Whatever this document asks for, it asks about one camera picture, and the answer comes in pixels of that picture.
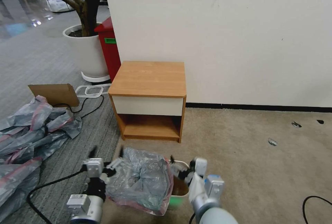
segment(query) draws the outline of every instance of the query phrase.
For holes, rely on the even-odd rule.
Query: glossy floor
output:
[[[46,0],[0,0],[0,42],[51,21]]]

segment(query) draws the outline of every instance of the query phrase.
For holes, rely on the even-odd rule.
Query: green label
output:
[[[117,43],[117,41],[115,40],[115,38],[104,38],[104,40],[105,40],[105,43],[106,44],[116,44]]]

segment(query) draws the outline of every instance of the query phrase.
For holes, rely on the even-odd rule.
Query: white drawer front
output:
[[[118,114],[181,116],[183,98],[112,96]]]

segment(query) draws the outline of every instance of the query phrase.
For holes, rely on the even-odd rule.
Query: floor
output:
[[[8,2],[11,1],[18,3],[6,5],[11,15],[7,15],[8,17],[0,22],[0,32],[8,25],[27,24],[33,18],[40,20],[41,24],[37,24],[36,27],[30,26],[16,35],[1,36],[0,119],[11,115],[32,99],[29,84],[70,83],[74,88],[89,84],[81,77],[80,70],[71,57],[70,47],[62,36],[65,28],[79,23],[76,12],[54,14],[53,18],[48,20],[44,16],[51,13],[43,7],[45,0],[27,0],[32,11],[28,11],[27,6],[17,8],[18,4],[22,6],[21,0]],[[1,6],[0,12],[2,16],[7,13]],[[99,7],[99,21],[105,20],[109,15],[107,7]],[[83,111],[78,115],[82,116],[95,109],[100,100],[100,98],[88,99]],[[68,140],[42,164],[40,184],[78,171],[82,161],[87,158],[89,151],[95,145],[98,146],[98,156],[111,160],[118,139],[117,123],[109,98],[106,97],[100,109],[84,118],[81,134],[73,140]],[[38,191],[33,196],[33,201],[52,220],[52,223],[67,223],[70,214],[66,209],[66,202],[71,194],[80,194],[84,188],[85,176],[79,175]],[[25,204],[2,223],[42,224],[44,222]]]
[[[302,127],[295,128],[293,121]],[[196,156],[206,158],[207,174],[225,181],[221,203],[238,223],[303,224],[305,197],[332,200],[331,125],[330,113],[186,108],[181,144],[120,139],[116,154],[125,145],[187,163]],[[192,212],[187,201],[156,217],[107,200],[102,224],[185,224]],[[306,212],[310,224],[331,223],[331,206],[321,200],[310,199]]]
[[[45,3],[0,0],[0,118],[30,101],[28,84],[71,83],[74,88],[86,84],[62,38],[62,30],[79,21],[77,14],[52,14]],[[108,16],[108,8],[100,7],[98,20]],[[16,24],[25,27],[17,28]],[[85,111],[97,105],[97,101],[90,100]],[[302,127],[295,128],[292,121]],[[172,154],[186,162],[201,156],[208,159],[207,172],[220,174],[225,180],[222,205],[239,223],[302,224],[302,201],[306,196],[317,194],[332,200],[331,123],[330,113],[186,108],[181,144],[120,139],[117,146],[119,131],[106,98],[102,108],[85,119],[82,133],[43,164],[40,182],[76,171],[95,144],[99,146],[97,155],[106,160],[122,144],[167,157]],[[268,138],[277,146],[270,145]],[[66,200],[83,188],[84,177],[77,177],[40,191],[33,200],[53,223],[67,223]],[[191,214],[188,202],[164,217],[155,217],[107,200],[102,223],[184,224]],[[309,223],[332,220],[331,207],[315,199],[308,202],[307,215]],[[43,221],[24,205],[3,223]]]

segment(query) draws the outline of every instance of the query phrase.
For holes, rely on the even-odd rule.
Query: black wire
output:
[[[195,213],[193,213],[193,215],[190,217],[189,224],[191,224],[193,222],[194,217],[195,217]]]
[[[94,111],[96,111],[97,109],[99,109],[99,108],[101,107],[101,104],[104,102],[104,96],[101,95],[101,97],[102,97],[103,99],[101,100],[101,103],[99,104],[99,106],[98,106],[97,108],[95,108],[94,110],[92,110],[91,112],[89,112],[89,113],[83,115],[83,116],[81,117],[81,119],[84,118],[85,116],[88,116],[90,113],[93,113]],[[72,113],[79,113],[80,111],[83,110],[84,103],[85,103],[85,101],[86,101],[87,99],[88,99],[88,98],[86,98],[86,99],[83,101],[82,106],[81,106],[81,109],[79,109],[78,111],[73,111],[72,108],[71,108],[71,106],[68,105],[68,104],[66,104],[66,103],[59,103],[59,104],[54,105],[54,107],[57,107],[57,106],[60,106],[60,105],[65,105],[65,106],[69,107],[69,109],[70,109],[70,111],[71,111]]]
[[[326,199],[324,199],[323,197],[320,197],[320,196],[308,196],[307,198],[305,198],[304,201],[303,201],[303,204],[302,204],[302,212],[303,212],[303,218],[304,218],[304,221],[305,221],[306,224],[309,224],[309,223],[308,223],[307,217],[305,216],[305,204],[310,198],[318,198],[318,199],[321,199],[321,200],[329,203],[330,205],[332,205],[332,202],[330,202],[330,201],[328,201],[328,200],[326,200]]]
[[[63,178],[60,178],[60,179],[57,179],[57,180],[55,180],[55,181],[52,181],[52,182],[50,182],[50,183],[46,183],[46,184],[43,184],[43,185],[40,185],[40,186],[38,186],[38,187],[36,187],[36,188],[34,188],[33,190],[31,190],[30,192],[29,192],[29,194],[28,194],[28,196],[27,196],[27,203],[29,204],[29,206],[39,215],[39,217],[40,218],[42,218],[47,224],[52,224],[52,222],[50,222],[49,221],[49,219],[47,219],[46,218],[46,216],[44,216],[36,207],[35,207],[35,205],[31,202],[31,195],[32,195],[32,193],[33,192],[35,192],[35,191],[37,191],[37,190],[39,190],[39,189],[41,189],[41,188],[44,188],[44,187],[46,187],[46,186],[49,186],[49,185],[52,185],[52,184],[55,184],[55,183],[58,183],[58,182],[61,182],[61,181],[63,181],[63,180],[66,180],[66,179],[69,179],[69,178],[72,178],[72,177],[74,177],[74,176],[76,176],[76,175],[78,175],[78,174],[80,174],[80,173],[82,173],[84,170],[80,170],[80,171],[78,171],[78,172],[76,172],[76,173],[74,173],[74,174],[71,174],[71,175],[69,175],[69,176],[66,176],[66,177],[63,177]]]
[[[69,109],[70,109],[70,111],[71,111],[72,113],[78,113],[78,112],[80,112],[80,111],[83,110],[84,103],[85,103],[85,101],[86,101],[87,99],[88,99],[88,98],[86,98],[86,99],[83,101],[82,106],[81,106],[81,109],[79,109],[78,111],[73,111],[72,108],[71,108],[71,106],[68,105],[67,103],[59,103],[59,104],[55,104],[53,107],[57,107],[57,106],[60,106],[60,105],[65,105],[66,107],[69,107]]]
[[[99,109],[99,107],[101,107],[101,104],[104,102],[104,96],[101,95],[101,97],[102,97],[103,99],[101,100],[101,103],[99,104],[99,106],[98,106],[96,109],[92,110],[91,112],[89,112],[89,113],[83,115],[83,116],[81,117],[81,119],[84,118],[85,116],[88,116],[90,113],[93,113],[94,111],[96,111],[97,109]]]
[[[100,108],[100,106],[101,106],[101,104],[104,102],[104,96],[102,96],[101,95],[101,97],[102,97],[102,100],[101,100],[101,103],[99,104],[99,106],[97,107],[97,108],[95,108],[94,110],[92,110],[91,112],[89,112],[89,113],[87,113],[87,114],[85,114],[85,115],[83,115],[81,118],[84,118],[85,116],[88,116],[89,114],[91,114],[91,113],[93,113],[94,111],[96,111],[97,109],[99,109]],[[82,111],[83,110],[83,106],[84,106],[84,103],[85,103],[85,101],[87,100],[88,98],[86,98],[84,101],[83,101],[83,103],[82,103],[82,106],[81,106],[81,109],[79,109],[78,111],[73,111],[72,110],[72,108],[68,105],[68,104],[66,104],[66,103],[60,103],[60,104],[56,104],[56,105],[54,105],[54,107],[56,107],[57,105],[66,105],[67,107],[69,107],[69,109],[70,109],[70,111],[72,112],[72,113],[78,113],[78,112],[80,112],[80,111]],[[76,172],[76,173],[74,173],[74,174],[71,174],[71,175],[69,175],[69,176],[66,176],[66,177],[63,177],[63,178],[60,178],[60,179],[57,179],[57,180],[55,180],[55,181],[52,181],[52,182],[50,182],[50,183],[46,183],[46,184],[43,184],[43,185],[40,185],[40,186],[38,186],[38,187],[36,187],[35,189],[33,189],[33,190],[31,190],[30,192],[29,192],[29,194],[28,194],[28,196],[27,196],[27,203],[29,204],[29,206],[47,223],[47,224],[52,224],[52,222],[50,222],[49,221],[49,219],[47,219],[46,218],[46,216],[44,216],[36,207],[35,207],[35,205],[31,202],[31,195],[32,195],[32,193],[33,192],[35,192],[35,191],[37,191],[37,190],[39,190],[39,189],[41,189],[41,188],[44,188],[44,187],[46,187],[46,186],[49,186],[49,185],[52,185],[52,184],[55,184],[55,183],[58,183],[58,182],[61,182],[61,181],[63,181],[63,180],[66,180],[66,179],[69,179],[69,178],[71,178],[71,177],[74,177],[74,176],[76,176],[76,175],[78,175],[78,174],[80,174],[80,173],[82,173],[84,171],[84,168],[82,168],[80,171],[78,171],[78,172]]]

